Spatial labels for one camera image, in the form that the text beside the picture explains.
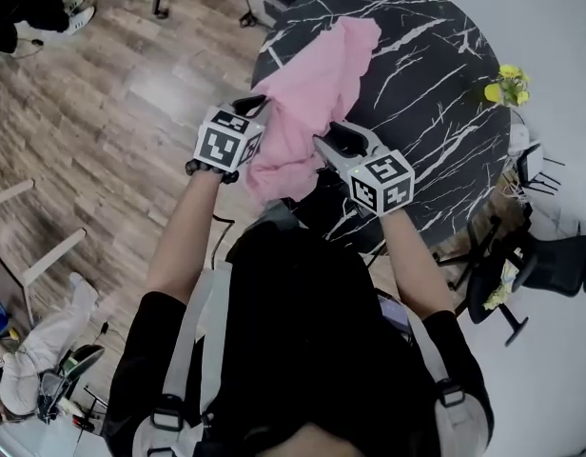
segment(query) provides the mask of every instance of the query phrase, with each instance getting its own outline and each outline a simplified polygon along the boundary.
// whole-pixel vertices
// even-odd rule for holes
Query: wooden floor
[[[147,263],[186,185],[196,129],[209,105],[249,88],[265,31],[239,27],[244,0],[165,0],[164,21],[150,15],[151,0],[92,1],[97,13],[75,36],[22,26],[22,36],[41,37],[45,48],[20,60],[0,58],[0,190],[36,181],[34,190],[0,206],[0,255],[22,272],[76,229],[87,231],[30,296],[41,317],[69,298],[72,270],[98,289],[83,342],[92,342],[105,321],[118,332],[100,339],[107,351],[89,381],[107,399],[124,347],[119,334],[127,336]],[[29,52],[21,43],[17,53]],[[231,186],[222,188],[216,213],[237,221],[224,254],[258,211]],[[213,226],[209,251],[221,230]],[[459,239],[441,251],[463,249]],[[387,259],[372,274],[393,292]]]

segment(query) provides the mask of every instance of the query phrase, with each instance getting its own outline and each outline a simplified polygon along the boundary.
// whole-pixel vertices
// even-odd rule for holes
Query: marble tabletop
[[[506,159],[510,112],[482,97],[498,60],[449,0],[298,0],[267,35],[253,86],[343,15],[373,18],[381,28],[361,96],[346,119],[376,132],[412,165],[416,190],[406,210],[424,241],[435,245],[487,200]],[[383,244],[377,217],[363,216],[328,169],[300,203],[285,202],[329,241],[359,252]]]

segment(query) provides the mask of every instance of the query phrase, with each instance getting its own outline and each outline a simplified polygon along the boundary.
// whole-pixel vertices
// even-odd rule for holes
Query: pink cloth
[[[380,34],[373,19],[341,17],[255,87],[274,102],[245,181],[258,202],[300,201],[316,187],[316,169],[324,164],[312,136],[325,135],[329,122],[352,109]]]

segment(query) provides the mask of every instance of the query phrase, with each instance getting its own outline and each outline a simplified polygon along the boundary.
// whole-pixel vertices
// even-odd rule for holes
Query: yellow flower
[[[498,83],[487,85],[483,92],[485,94],[485,98],[487,98],[490,102],[500,103],[502,101],[500,85]]]
[[[502,65],[500,66],[500,74],[505,78],[517,78],[522,71],[517,66]]]
[[[527,91],[520,91],[518,93],[518,105],[523,105],[530,99],[530,93]]]

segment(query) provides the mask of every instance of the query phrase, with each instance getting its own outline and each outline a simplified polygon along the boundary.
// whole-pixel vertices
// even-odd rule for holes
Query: black shirt
[[[211,437],[244,440],[252,454],[314,423],[367,457],[439,455],[435,383],[418,348],[381,316],[356,252],[266,223],[243,235],[227,260],[233,270]],[[162,293],[141,302],[104,426],[116,457],[131,454],[136,428],[161,395],[185,309]],[[450,378],[482,402],[491,423],[479,366],[455,316],[435,313],[424,324]],[[202,342],[193,354],[185,407],[195,426]]]

